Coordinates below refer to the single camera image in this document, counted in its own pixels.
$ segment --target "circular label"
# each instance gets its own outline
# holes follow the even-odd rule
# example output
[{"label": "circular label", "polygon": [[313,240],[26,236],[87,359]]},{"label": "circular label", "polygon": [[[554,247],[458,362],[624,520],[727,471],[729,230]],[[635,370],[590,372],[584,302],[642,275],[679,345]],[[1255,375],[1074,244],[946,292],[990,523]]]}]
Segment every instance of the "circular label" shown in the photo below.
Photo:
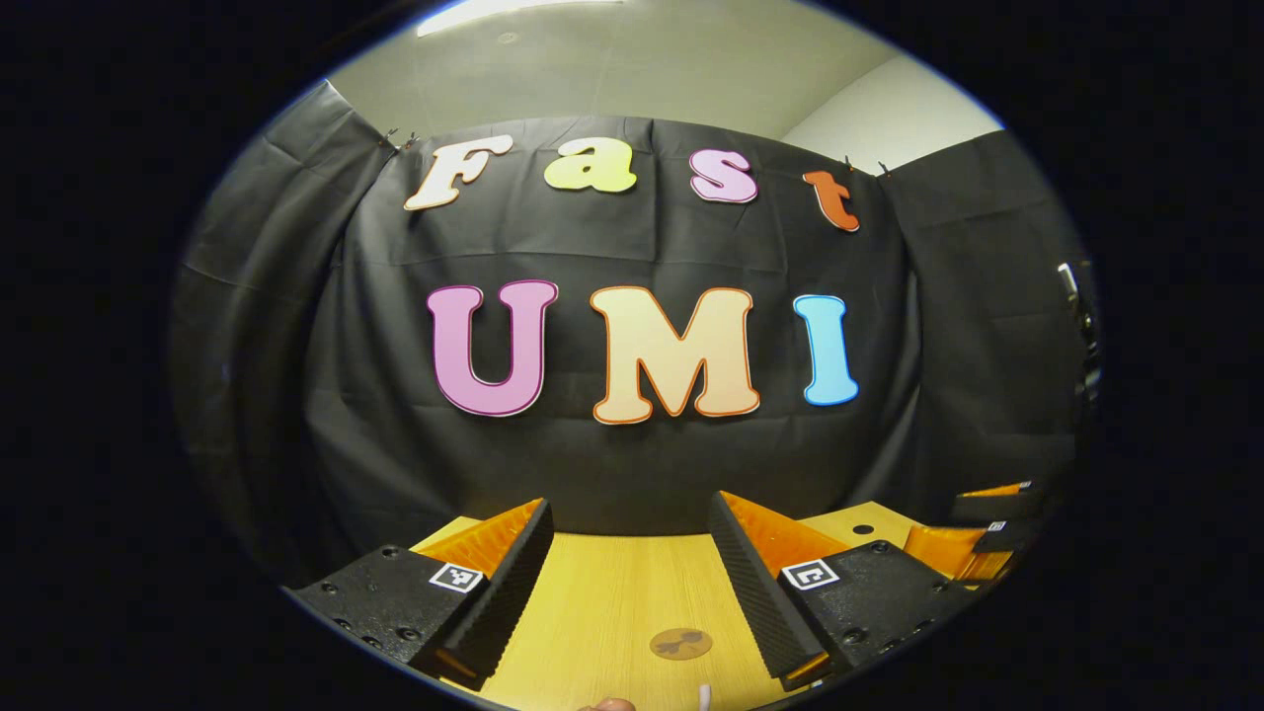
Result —
[{"label": "circular label", "polygon": [[676,628],[661,631],[650,640],[650,650],[664,659],[676,662],[702,657],[710,652],[712,638],[702,630]]}]

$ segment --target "wooden table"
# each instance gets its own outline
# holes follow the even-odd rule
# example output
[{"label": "wooden table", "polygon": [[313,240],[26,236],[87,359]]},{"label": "wooden table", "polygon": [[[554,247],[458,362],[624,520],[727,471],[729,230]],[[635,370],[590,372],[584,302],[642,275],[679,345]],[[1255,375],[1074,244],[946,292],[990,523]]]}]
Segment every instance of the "wooden table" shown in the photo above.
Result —
[{"label": "wooden table", "polygon": [[[455,519],[413,549],[477,522]],[[848,545],[885,539],[901,548],[918,525],[873,502],[803,522]],[[872,533],[854,533],[861,525]],[[656,657],[651,638],[672,628],[703,630],[714,646],[689,660]],[[694,711],[704,683],[712,711],[790,696],[763,668],[710,536],[559,533],[501,665],[478,696],[523,711],[574,711],[607,696],[638,711]]]}]

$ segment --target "blue letter i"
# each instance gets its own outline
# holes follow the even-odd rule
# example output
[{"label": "blue letter i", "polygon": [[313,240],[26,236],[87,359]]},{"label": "blue letter i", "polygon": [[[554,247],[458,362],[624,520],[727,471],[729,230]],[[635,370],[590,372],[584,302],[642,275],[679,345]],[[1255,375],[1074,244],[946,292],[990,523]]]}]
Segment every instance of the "blue letter i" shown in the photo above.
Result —
[{"label": "blue letter i", "polygon": [[811,385],[803,391],[804,399],[824,407],[856,397],[861,388],[847,372],[843,344],[847,305],[837,296],[806,295],[794,300],[794,312],[808,323],[808,345],[811,349]]}]

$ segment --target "letter m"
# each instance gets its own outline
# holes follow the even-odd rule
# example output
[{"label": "letter m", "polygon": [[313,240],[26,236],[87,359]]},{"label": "letter m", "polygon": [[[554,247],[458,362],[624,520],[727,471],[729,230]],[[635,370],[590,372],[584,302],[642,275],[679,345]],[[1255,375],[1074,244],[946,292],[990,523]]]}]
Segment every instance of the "letter m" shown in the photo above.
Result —
[{"label": "letter m", "polygon": [[605,399],[593,407],[598,421],[629,425],[650,417],[653,405],[641,396],[641,369],[672,417],[685,410],[703,368],[703,392],[694,402],[700,414],[744,415],[760,406],[746,352],[750,294],[707,290],[684,337],[676,335],[659,301],[640,286],[602,288],[589,304],[605,318]]}]

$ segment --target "ceiling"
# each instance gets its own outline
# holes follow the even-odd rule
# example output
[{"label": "ceiling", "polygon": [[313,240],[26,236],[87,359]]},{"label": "ceiling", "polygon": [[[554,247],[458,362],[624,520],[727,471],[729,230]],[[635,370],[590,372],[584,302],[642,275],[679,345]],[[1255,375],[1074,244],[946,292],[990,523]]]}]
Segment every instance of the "ceiling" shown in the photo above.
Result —
[{"label": "ceiling", "polygon": [[672,119],[780,140],[897,56],[796,0],[623,0],[526,8],[417,37],[416,24],[330,82],[402,143],[494,121]]}]

